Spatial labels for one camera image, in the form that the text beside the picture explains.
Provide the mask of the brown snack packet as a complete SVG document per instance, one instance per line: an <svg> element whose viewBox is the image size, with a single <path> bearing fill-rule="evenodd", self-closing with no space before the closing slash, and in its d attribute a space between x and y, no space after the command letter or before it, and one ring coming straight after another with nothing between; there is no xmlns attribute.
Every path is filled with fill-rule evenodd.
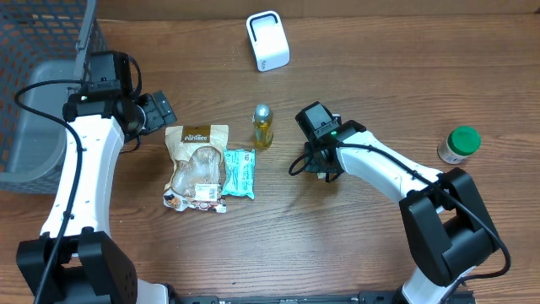
<svg viewBox="0 0 540 304"><path fill-rule="evenodd" d="M165 129L173 173L164 199L214 204L221 199L221 165L229 138L227 125L174 126Z"/></svg>

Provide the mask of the clear bottle with silver cap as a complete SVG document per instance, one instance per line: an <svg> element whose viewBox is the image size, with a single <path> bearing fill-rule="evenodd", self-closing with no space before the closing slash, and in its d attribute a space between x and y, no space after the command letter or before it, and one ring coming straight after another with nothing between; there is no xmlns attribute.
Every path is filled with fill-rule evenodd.
<svg viewBox="0 0 540 304"><path fill-rule="evenodd" d="M268 149L273 141L273 111L269 105L261 103L252 116L255 145L258 149Z"/></svg>

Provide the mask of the teal tissue pack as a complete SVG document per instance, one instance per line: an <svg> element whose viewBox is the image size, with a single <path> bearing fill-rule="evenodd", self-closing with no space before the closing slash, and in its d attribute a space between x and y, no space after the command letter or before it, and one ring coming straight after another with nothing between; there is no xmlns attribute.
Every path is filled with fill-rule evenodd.
<svg viewBox="0 0 540 304"><path fill-rule="evenodd" d="M222 194L254 199L256 151L254 149L226 149L224 164L226 178Z"/></svg>

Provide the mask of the green lid jar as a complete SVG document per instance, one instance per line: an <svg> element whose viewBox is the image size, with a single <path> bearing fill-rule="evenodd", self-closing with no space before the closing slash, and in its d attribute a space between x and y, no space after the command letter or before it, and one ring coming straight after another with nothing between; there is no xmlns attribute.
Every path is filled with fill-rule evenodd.
<svg viewBox="0 0 540 304"><path fill-rule="evenodd" d="M478 131L469 126L460 126L440 142L437 152L444 162L459 164L476 153L480 146L481 137Z"/></svg>

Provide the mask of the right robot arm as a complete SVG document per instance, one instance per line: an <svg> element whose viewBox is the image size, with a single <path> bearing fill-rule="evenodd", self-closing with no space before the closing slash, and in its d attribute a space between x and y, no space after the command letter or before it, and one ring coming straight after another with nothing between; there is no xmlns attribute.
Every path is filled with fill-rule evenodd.
<svg viewBox="0 0 540 304"><path fill-rule="evenodd" d="M473 269L504 248L471 176L422 166L381 143L356 121L342 122L316 101L295 117L307 140L289 168L321 173L327 182L357 176L396 203L410 253L412 276L397 290L364 290L357 303L474 303L458 288L479 279Z"/></svg>

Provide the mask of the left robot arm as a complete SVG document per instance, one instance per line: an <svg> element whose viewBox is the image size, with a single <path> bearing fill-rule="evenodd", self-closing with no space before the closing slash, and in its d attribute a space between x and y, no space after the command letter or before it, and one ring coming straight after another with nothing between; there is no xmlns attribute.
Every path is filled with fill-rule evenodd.
<svg viewBox="0 0 540 304"><path fill-rule="evenodd" d="M113 175L123 145L176 122L165 94L142 93L138 66L123 52L96 52L92 76L52 120L66 129L66 151L51 212L39 238L19 244L16 263L37 303L176 303L167 284L138 278L110 236Z"/></svg>

